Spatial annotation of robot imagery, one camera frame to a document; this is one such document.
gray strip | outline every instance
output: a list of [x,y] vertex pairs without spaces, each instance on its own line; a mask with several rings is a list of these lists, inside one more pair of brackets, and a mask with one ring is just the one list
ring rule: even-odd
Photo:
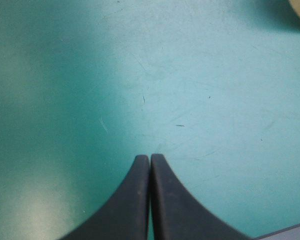
[[300,240],[300,224],[258,237],[256,240]]

scratch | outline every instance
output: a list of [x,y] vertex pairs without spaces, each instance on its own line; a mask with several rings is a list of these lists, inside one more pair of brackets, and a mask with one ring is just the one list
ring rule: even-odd
[[208,154],[203,155],[201,158],[205,158],[205,157],[207,157],[207,156],[210,156],[210,155],[212,155],[212,154],[215,154],[215,153],[218,152],[219,150],[220,150],[220,149],[217,149],[217,150],[214,150],[214,151],[212,151],[212,152],[209,152]]
[[106,127],[104,121],[102,120],[102,116],[99,118],[99,122],[101,123],[101,126],[106,131],[106,133],[109,134],[108,128]]
[[276,120],[272,120],[272,121],[264,128],[264,130],[269,130],[269,129],[271,129],[275,123],[276,123]]
[[[96,84],[93,86],[86,94],[84,94],[83,97],[81,97],[81,100],[78,102],[79,105],[81,105],[85,99],[90,95],[99,85]],[[108,93],[106,96],[104,96],[102,99],[99,100],[99,104],[102,103],[104,100],[106,100],[110,96],[110,93]]]
[[209,83],[205,83],[205,82],[201,82],[201,81],[188,80],[187,82],[195,83],[195,84],[200,84],[200,85],[208,86],[208,87],[215,88],[215,89],[224,90],[224,88],[222,88],[222,87],[220,87],[220,86],[213,85],[213,84],[209,84]]
[[109,14],[107,14],[107,15],[104,15],[104,16],[96,23],[96,25],[98,26],[99,24],[102,23],[103,20],[105,20],[105,19],[111,17],[112,15],[114,15],[114,14],[120,12],[120,11],[122,11],[122,9],[121,9],[121,10],[118,10],[118,11],[115,11],[115,12],[112,12],[112,13],[109,13]]
[[147,72],[147,70],[145,69],[145,67],[142,65],[142,63],[138,60],[138,58],[132,53],[132,52],[130,52],[130,51],[128,51],[128,53],[130,53],[132,56],[133,56],[133,58],[136,60],[136,62],[140,65],[140,67],[143,69],[143,71],[146,73],[146,74],[149,74],[148,72]]
[[288,59],[291,59],[291,57],[286,52],[278,51],[278,50],[276,50],[272,47],[269,47],[269,46],[261,46],[261,47],[263,47],[264,49],[268,49],[268,50],[270,50],[270,51],[272,51],[272,52],[274,52],[274,53],[276,53],[276,54],[278,54],[282,57],[287,57]]
[[183,4],[184,4],[184,8],[185,8],[185,9],[188,9],[188,8],[189,8],[189,7],[187,6],[187,3],[186,3],[185,0],[183,0]]
[[184,112],[180,113],[179,115],[177,115],[176,117],[174,117],[173,119],[171,119],[171,120],[169,121],[169,123],[171,123],[171,122],[173,122],[173,121],[175,121],[175,120],[178,120],[179,118],[181,118],[182,116],[184,116],[184,115],[186,115],[186,114],[192,112],[194,109],[198,108],[199,106],[200,106],[200,104],[195,105],[195,106],[193,106],[193,107],[191,107],[191,108],[185,110]]
[[196,189],[196,188],[200,187],[200,186],[202,185],[202,183],[207,182],[207,181],[210,181],[210,180],[212,180],[212,179],[217,179],[218,177],[220,177],[220,175],[216,175],[216,176],[213,176],[213,177],[204,179],[204,180],[200,181],[200,184],[198,184],[198,185],[196,185],[196,186],[194,186],[194,187],[190,187],[189,189]]

teal table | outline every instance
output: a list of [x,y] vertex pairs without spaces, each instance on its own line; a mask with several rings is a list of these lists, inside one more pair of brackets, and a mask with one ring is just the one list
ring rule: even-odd
[[251,237],[300,223],[288,1],[0,0],[0,240],[60,238],[151,153]]

black plastic object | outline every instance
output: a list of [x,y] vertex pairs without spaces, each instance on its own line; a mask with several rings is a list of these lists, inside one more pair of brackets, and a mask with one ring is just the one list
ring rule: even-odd
[[254,240],[300,240],[300,224],[257,237]]
[[151,156],[151,209],[155,240],[249,240],[204,208],[161,154]]
[[148,157],[137,156],[109,200],[62,240],[146,240],[149,175]]

teal surface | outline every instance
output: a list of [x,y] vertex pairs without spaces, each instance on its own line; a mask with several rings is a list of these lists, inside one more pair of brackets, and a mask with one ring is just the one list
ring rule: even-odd
[[252,237],[300,223],[288,1],[1,0],[0,240],[61,237],[151,153]]

